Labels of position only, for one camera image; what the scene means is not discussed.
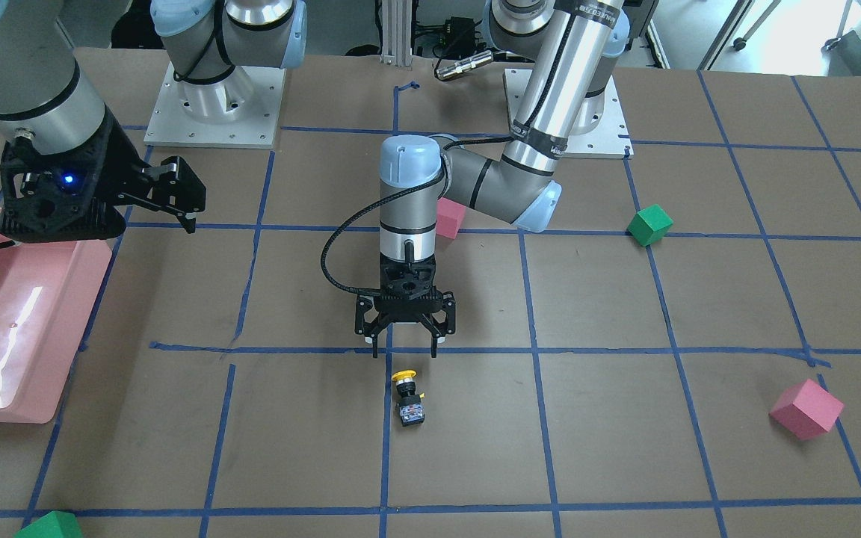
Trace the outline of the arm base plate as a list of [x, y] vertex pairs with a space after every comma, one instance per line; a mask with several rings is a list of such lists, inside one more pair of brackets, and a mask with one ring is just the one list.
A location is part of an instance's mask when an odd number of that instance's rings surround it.
[[148, 120], [150, 146], [273, 149], [287, 70], [238, 66], [224, 81], [195, 85], [165, 72]]
[[[524, 95], [530, 69], [506, 69], [504, 88], [507, 117], [512, 120]], [[584, 100], [568, 135], [567, 158], [616, 158], [632, 156], [632, 142], [613, 76], [604, 93]]]

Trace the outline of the green cube near right arm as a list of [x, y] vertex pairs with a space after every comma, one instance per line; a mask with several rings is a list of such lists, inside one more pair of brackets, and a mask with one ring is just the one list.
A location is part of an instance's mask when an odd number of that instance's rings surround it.
[[14, 534], [15, 538], [82, 538], [81, 525], [72, 512], [53, 510]]

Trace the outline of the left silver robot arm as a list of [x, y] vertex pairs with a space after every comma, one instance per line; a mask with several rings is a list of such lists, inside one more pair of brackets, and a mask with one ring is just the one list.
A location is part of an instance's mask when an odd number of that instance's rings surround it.
[[355, 333], [378, 347], [393, 324], [420, 324], [430, 350], [457, 330], [457, 301], [434, 285], [437, 204], [448, 199], [529, 232], [546, 229], [563, 188], [553, 179], [595, 88], [621, 54], [629, 18], [621, 1], [490, 1], [485, 34], [533, 61], [498, 159], [482, 139], [401, 134], [380, 147], [378, 288], [356, 296]]

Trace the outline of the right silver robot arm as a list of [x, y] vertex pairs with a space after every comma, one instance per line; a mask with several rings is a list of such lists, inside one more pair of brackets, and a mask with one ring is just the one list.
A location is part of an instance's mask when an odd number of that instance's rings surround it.
[[[259, 113], [252, 70], [293, 69], [306, 50], [304, 1], [115, 1], [105, 50], [159, 50], [189, 125]], [[188, 234], [206, 186], [179, 156], [140, 156], [64, 31], [65, 1], [0, 1], [0, 249], [105, 241], [120, 208], [174, 217]]]

